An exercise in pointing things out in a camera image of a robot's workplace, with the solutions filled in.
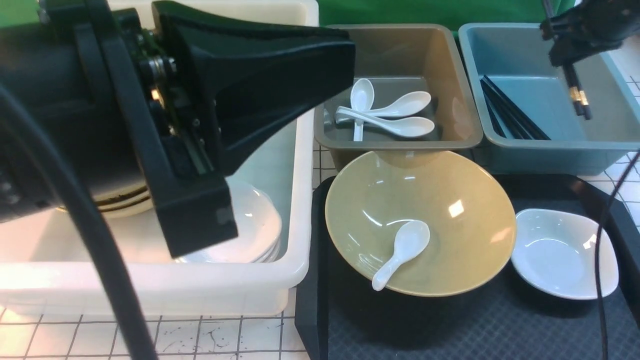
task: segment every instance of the black tray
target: black tray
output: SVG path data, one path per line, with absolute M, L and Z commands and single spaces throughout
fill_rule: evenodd
M 607 197 L 573 176 L 495 178 L 516 211 L 556 209 L 596 220 Z M 296 327 L 311 360 L 600 359 L 595 301 L 535 290 L 511 263 L 484 286 L 453 297 L 376 293 L 329 238 L 324 202 L 332 181 L 314 192 L 310 267 L 296 301 Z M 605 229 L 620 269 L 620 287 L 605 298 L 609 358 L 640 359 L 640 234 L 619 201 Z

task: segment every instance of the teal plastic bin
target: teal plastic bin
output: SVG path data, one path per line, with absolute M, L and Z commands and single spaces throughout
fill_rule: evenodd
M 492 172 L 597 175 L 640 148 L 640 106 L 608 54 L 575 66 L 593 112 L 584 120 L 573 110 L 562 70 L 549 62 L 552 42 L 542 40 L 538 24 L 467 24 L 459 34 Z M 480 85 L 485 75 L 551 140 L 499 136 Z

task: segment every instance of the plastic container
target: plastic container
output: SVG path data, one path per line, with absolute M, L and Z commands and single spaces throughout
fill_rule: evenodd
M 593 119 L 576 116 L 561 69 L 551 66 L 538 24 L 467 24 L 460 46 L 494 172 L 597 175 L 640 147 L 640 106 L 608 54 L 575 66 Z M 551 138 L 515 140 L 491 125 L 480 78 L 487 75 Z
M 337 127 L 338 106 L 350 106 L 350 91 L 316 108 L 316 140 L 331 151 L 340 170 L 370 150 L 462 150 L 483 137 L 476 106 L 452 33 L 429 24 L 340 25 L 356 43 L 355 74 L 373 83 L 374 108 L 382 108 L 412 91 L 432 95 L 418 113 L 433 120 L 436 129 L 417 139 L 404 139 L 365 125 L 364 140 L 353 141 L 353 123 Z
M 183 1 L 228 17 L 316 26 L 313 0 Z M 152 27 L 150 1 L 135 7 Z M 258 149 L 234 177 L 267 193 L 282 217 L 282 249 L 272 263 L 176 263 L 153 212 L 109 219 L 147 315 L 273 315 L 309 261 L 313 112 Z M 0 225 L 0 306 L 15 313 L 110 314 L 102 285 L 67 214 L 59 211 Z

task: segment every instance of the yellow bowl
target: yellow bowl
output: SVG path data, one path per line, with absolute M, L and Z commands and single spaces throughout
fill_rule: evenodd
M 335 178 L 325 213 L 335 247 L 369 280 L 391 258 L 403 224 L 427 223 L 429 245 L 387 284 L 421 297 L 483 285 L 502 270 L 515 244 L 507 194 L 484 169 L 450 151 L 368 152 Z

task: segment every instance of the white plastic bin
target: white plastic bin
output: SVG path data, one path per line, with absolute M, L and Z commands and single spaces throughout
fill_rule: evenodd
M 153 27 L 148 0 L 135 7 Z M 317 26 L 313 0 L 184 0 L 227 17 Z M 235 177 L 265 191 L 283 220 L 274 263 L 187 264 L 169 257 L 153 212 L 109 221 L 146 315 L 273 315 L 307 273 L 311 235 L 313 113 L 268 140 Z M 93 264 L 69 217 L 48 211 L 0 225 L 0 305 L 22 314 L 110 314 Z

